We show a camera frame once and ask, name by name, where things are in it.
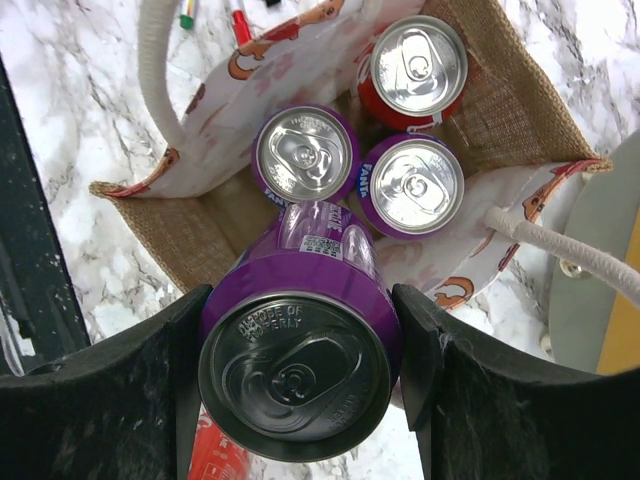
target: red object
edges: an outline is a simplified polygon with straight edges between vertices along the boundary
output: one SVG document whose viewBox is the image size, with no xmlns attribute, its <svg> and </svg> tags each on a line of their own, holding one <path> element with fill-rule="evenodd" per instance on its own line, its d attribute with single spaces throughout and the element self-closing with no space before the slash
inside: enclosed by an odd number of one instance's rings
<svg viewBox="0 0 640 480">
<path fill-rule="evenodd" d="M 357 70 L 358 95 L 364 107 L 378 121 L 388 127 L 409 133 L 423 133 L 444 122 L 462 102 L 462 95 L 442 112 L 426 117 L 411 117 L 399 112 L 387 104 L 378 94 L 371 77 L 371 53 L 375 44 L 371 44 L 362 56 Z"/>
<path fill-rule="evenodd" d="M 247 22 L 244 12 L 242 10 L 235 10 L 231 12 L 233 18 L 233 33 L 236 36 L 238 47 L 241 47 L 245 43 L 251 41 L 251 30 L 249 30 L 249 23 Z"/>
<path fill-rule="evenodd" d="M 249 453 L 222 433 L 208 413 L 198 418 L 189 480 L 247 480 Z"/>
</svg>

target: rope handle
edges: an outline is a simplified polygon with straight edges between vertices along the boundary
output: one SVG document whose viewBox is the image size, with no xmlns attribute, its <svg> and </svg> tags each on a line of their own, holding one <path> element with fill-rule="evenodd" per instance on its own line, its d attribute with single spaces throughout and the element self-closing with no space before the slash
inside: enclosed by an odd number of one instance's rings
<svg viewBox="0 0 640 480">
<path fill-rule="evenodd" d="M 484 216 L 487 227 L 568 260 L 608 283 L 640 308 L 640 273 L 624 262 L 573 238 L 525 220 L 496 206 Z"/>
<path fill-rule="evenodd" d="M 169 34 L 179 0 L 143 0 L 138 20 L 138 81 L 151 118 L 169 145 L 180 150 L 187 134 L 167 90 Z"/>
</svg>

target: cartoon print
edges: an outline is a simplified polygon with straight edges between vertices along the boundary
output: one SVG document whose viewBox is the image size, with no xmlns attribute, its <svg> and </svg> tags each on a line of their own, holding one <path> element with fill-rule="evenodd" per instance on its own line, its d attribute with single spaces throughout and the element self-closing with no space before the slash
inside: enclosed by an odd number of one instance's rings
<svg viewBox="0 0 640 480">
<path fill-rule="evenodd" d="M 422 268 L 415 278 L 407 278 L 403 283 L 412 285 L 418 290 L 425 292 L 429 290 L 430 287 L 428 286 L 428 283 L 430 280 L 433 280 L 435 278 L 436 274 L 436 269 L 433 267 L 433 264 L 430 264 Z"/>
<path fill-rule="evenodd" d="M 524 207 L 524 218 L 530 222 L 535 222 L 540 215 L 540 212 L 544 209 L 545 201 L 551 196 L 551 194 L 574 173 L 585 170 L 589 165 L 597 163 L 597 160 L 583 160 L 580 162 L 568 163 L 560 167 L 551 169 L 554 177 L 540 187 L 536 192 L 522 202 Z"/>
<path fill-rule="evenodd" d="M 443 287 L 459 287 L 462 289 L 462 295 L 449 296 L 442 292 L 436 293 L 436 303 L 446 310 L 451 310 L 469 300 L 475 290 L 473 282 L 465 277 L 449 277 L 440 286 L 440 288 Z"/>
<path fill-rule="evenodd" d="M 340 13 L 345 0 L 326 0 L 308 12 L 299 15 L 296 18 L 283 23 L 279 27 L 265 33 L 261 38 L 242 45 L 236 50 L 229 59 L 229 75 L 236 80 L 246 80 L 260 65 L 253 68 L 243 68 L 242 59 L 252 58 L 254 62 L 259 63 L 264 60 L 267 51 L 276 43 L 284 40 L 295 40 L 298 38 L 300 29 L 306 25 L 322 23 L 327 20 L 334 19 Z"/>
<path fill-rule="evenodd" d="M 507 265 L 509 265 L 509 262 L 511 261 L 511 259 L 513 258 L 513 256 L 516 254 L 516 252 L 518 251 L 518 247 L 520 246 L 520 244 L 516 243 L 513 244 L 509 247 L 509 249 L 507 250 L 507 253 L 504 255 L 504 257 L 502 257 L 502 260 L 500 260 L 500 263 L 498 263 L 498 270 L 499 271 L 504 271 L 505 268 L 507 268 Z"/>
<path fill-rule="evenodd" d="M 227 106 L 226 103 L 224 105 L 221 105 L 218 109 L 214 110 L 211 115 L 209 115 L 209 118 L 207 118 L 202 124 L 202 127 L 200 127 L 200 130 L 198 131 L 198 135 L 202 135 L 204 133 L 204 131 L 207 129 L 207 127 L 213 121 L 213 119 L 216 118 L 218 114 L 222 111 L 222 109 L 226 106 Z"/>
<path fill-rule="evenodd" d="M 422 244 L 418 242 L 402 245 L 390 245 L 378 251 L 380 266 L 386 267 L 392 263 L 415 265 L 422 257 Z"/>
<path fill-rule="evenodd" d="M 160 165 L 156 167 L 148 178 L 143 182 L 132 185 L 131 187 L 111 192 L 109 195 L 112 197 L 129 197 L 148 192 L 150 190 L 150 185 L 167 173 L 169 169 L 178 162 L 178 160 L 180 160 L 180 153 L 173 147 L 167 147 L 162 159 L 160 160 Z"/>
<path fill-rule="evenodd" d="M 189 102 L 189 106 L 187 107 L 187 110 L 185 110 L 184 112 L 186 115 L 189 115 L 191 112 L 193 112 L 196 109 L 196 107 L 198 106 L 198 103 L 200 103 L 200 100 L 202 100 L 202 98 L 204 97 L 204 91 L 205 91 L 204 83 L 201 83 L 200 86 L 198 87 L 198 91 L 191 99 L 191 102 Z"/>
</svg>

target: white marble countertop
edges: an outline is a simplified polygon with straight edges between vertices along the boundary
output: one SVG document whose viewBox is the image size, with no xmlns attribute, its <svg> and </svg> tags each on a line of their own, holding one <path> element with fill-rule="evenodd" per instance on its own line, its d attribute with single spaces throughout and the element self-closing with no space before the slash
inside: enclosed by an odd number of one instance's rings
<svg viewBox="0 0 640 480">
<path fill-rule="evenodd" d="M 599 153 L 640 127 L 640 29 L 636 0 L 500 0 L 528 51 Z M 254 33 L 316 0 L 282 0 L 267 12 L 247 0 Z M 139 1 L 4 0 L 0 52 L 93 341 L 171 303 L 180 292 L 115 209 L 90 196 L 93 180 L 140 180 L 164 142 L 142 103 L 136 78 Z M 199 81 L 229 55 L 234 39 L 222 0 L 200 2 L 196 28 L 173 30 L 170 94 L 186 107 Z M 575 181 L 543 211 L 562 230 L 581 188 Z M 455 314 L 497 338 L 545 357 L 553 260 L 521 248 L 489 289 Z M 342 457 L 287 465 L 256 458 L 252 478 L 421 478 L 413 435 L 394 407 L 377 431 Z"/>
</svg>

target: red soda can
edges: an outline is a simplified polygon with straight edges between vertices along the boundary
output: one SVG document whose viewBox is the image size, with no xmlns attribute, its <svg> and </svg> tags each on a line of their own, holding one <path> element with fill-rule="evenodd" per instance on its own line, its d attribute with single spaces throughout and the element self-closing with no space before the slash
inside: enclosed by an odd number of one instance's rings
<svg viewBox="0 0 640 480">
<path fill-rule="evenodd" d="M 390 25 L 358 66 L 362 104 L 388 127 L 421 132 L 458 107 L 468 74 L 467 52 L 455 30 L 427 15 Z"/>
<path fill-rule="evenodd" d="M 249 453 L 222 433 L 207 412 L 200 414 L 189 480 L 247 480 Z"/>
</svg>

